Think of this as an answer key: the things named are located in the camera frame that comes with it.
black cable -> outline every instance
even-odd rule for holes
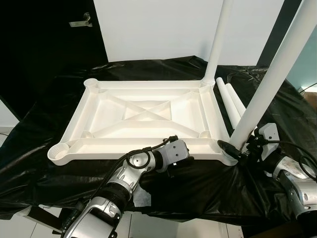
[[[89,197],[89,200],[91,200],[92,198],[94,198],[96,196],[96,194],[99,192],[99,190],[103,187],[103,185],[108,182],[108,180],[111,178],[112,174],[121,166],[121,164],[123,163],[124,160],[129,160],[129,158],[133,155],[136,155],[136,154],[140,154],[140,153],[146,153],[148,155],[148,161],[147,163],[145,164],[145,167],[146,165],[148,165],[150,163],[150,155],[148,153],[148,151],[152,151],[152,150],[155,150],[157,148],[160,148],[161,146],[165,145],[167,142],[169,142],[171,140],[171,137],[169,137],[168,139],[164,139],[163,140],[163,143],[157,145],[157,146],[154,146],[154,147],[147,147],[147,148],[144,148],[144,149],[141,149],[141,150],[133,150],[133,151],[130,151],[129,153],[123,155],[122,157],[120,157],[116,163],[114,164],[114,166],[110,169],[109,173],[107,173],[107,175],[103,178],[102,182],[99,184],[99,186],[97,187],[97,189],[95,190],[95,192]],[[140,167],[137,167],[137,166],[132,166],[133,168],[135,167],[136,169],[142,169],[143,166],[140,166]]]
[[[299,93],[304,92],[306,89],[308,89],[308,88],[310,88],[310,87],[313,87],[313,86],[314,86],[314,85],[316,85],[316,84],[317,84],[317,83],[312,84],[311,86],[309,86],[309,87],[305,88],[304,90],[300,91]]]
[[[299,146],[299,145],[296,145],[292,142],[289,142],[289,141],[280,141],[280,140],[268,140],[266,141],[267,144],[276,144],[276,143],[280,143],[280,144],[288,144],[288,145],[292,145],[292,146],[295,146],[297,147],[298,149],[302,150],[305,154],[307,154],[309,157],[307,156],[301,156],[298,160],[298,163],[299,163],[299,166],[301,167],[301,169],[304,171],[304,173],[310,177],[311,179],[313,179],[314,181],[317,181],[317,176],[314,177],[312,176],[304,167],[303,165],[303,162],[302,162],[302,159],[307,159],[308,161],[310,161],[310,163],[315,167],[315,169],[317,169],[317,166],[316,166],[316,159],[314,158],[314,156],[308,151],[306,150],[305,148]]]

white floor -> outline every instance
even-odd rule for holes
[[[59,208],[45,208],[55,216]],[[140,213],[124,213],[117,229],[118,238],[243,238],[241,227],[208,220],[194,219],[178,223]],[[0,220],[2,238],[59,238],[52,230],[14,215],[10,221]]]

white cylindrical pipe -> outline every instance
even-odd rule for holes
[[[270,105],[316,26],[316,0],[303,0],[229,143],[241,149]]]
[[[238,110],[239,115],[242,117],[243,113],[246,111],[246,107],[243,105],[238,94],[236,93],[236,91],[234,91],[234,89],[230,83],[226,84],[226,88],[227,88],[227,91],[228,91],[234,105],[236,106],[236,108]]]
[[[237,124],[239,123],[241,117],[240,117],[238,110],[237,110],[236,106],[234,105],[228,91],[227,91],[226,86],[223,83],[222,78],[217,78],[216,82],[217,82],[224,106],[226,107],[226,111],[228,113],[232,128],[235,129]]]
[[[229,21],[231,7],[233,0],[223,0],[221,12],[216,28],[216,33],[214,35],[211,53],[208,60],[207,69],[205,76],[203,77],[201,84],[202,85],[213,85],[214,84],[214,74],[217,69],[218,60],[221,53],[221,48],[223,44],[224,34],[226,30],[227,23]]]

white wall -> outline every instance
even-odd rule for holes
[[[94,0],[109,61],[208,59],[222,0]],[[256,65],[283,0],[235,0],[219,64]]]
[[[14,127],[19,120],[12,114],[12,112],[0,100],[0,128]]]

black tarp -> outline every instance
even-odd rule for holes
[[[60,141],[84,92],[83,81],[97,80],[200,80],[207,63],[197,57],[107,63],[93,69],[66,68],[37,100],[27,116],[0,148],[0,219],[9,219],[29,206],[73,208],[89,196],[113,165],[113,160],[72,161],[56,166],[47,158]],[[265,68],[218,66],[216,76],[231,82],[247,106]],[[214,92],[227,126],[232,127],[217,86]],[[287,81],[283,83],[258,126],[277,124],[282,140],[302,145],[316,155],[316,112]],[[300,152],[283,147],[294,158]],[[294,219],[281,185],[261,170],[218,161],[194,161],[167,174],[145,174],[140,185],[152,195],[152,206],[128,209],[151,216],[184,221],[202,218],[236,225]]]

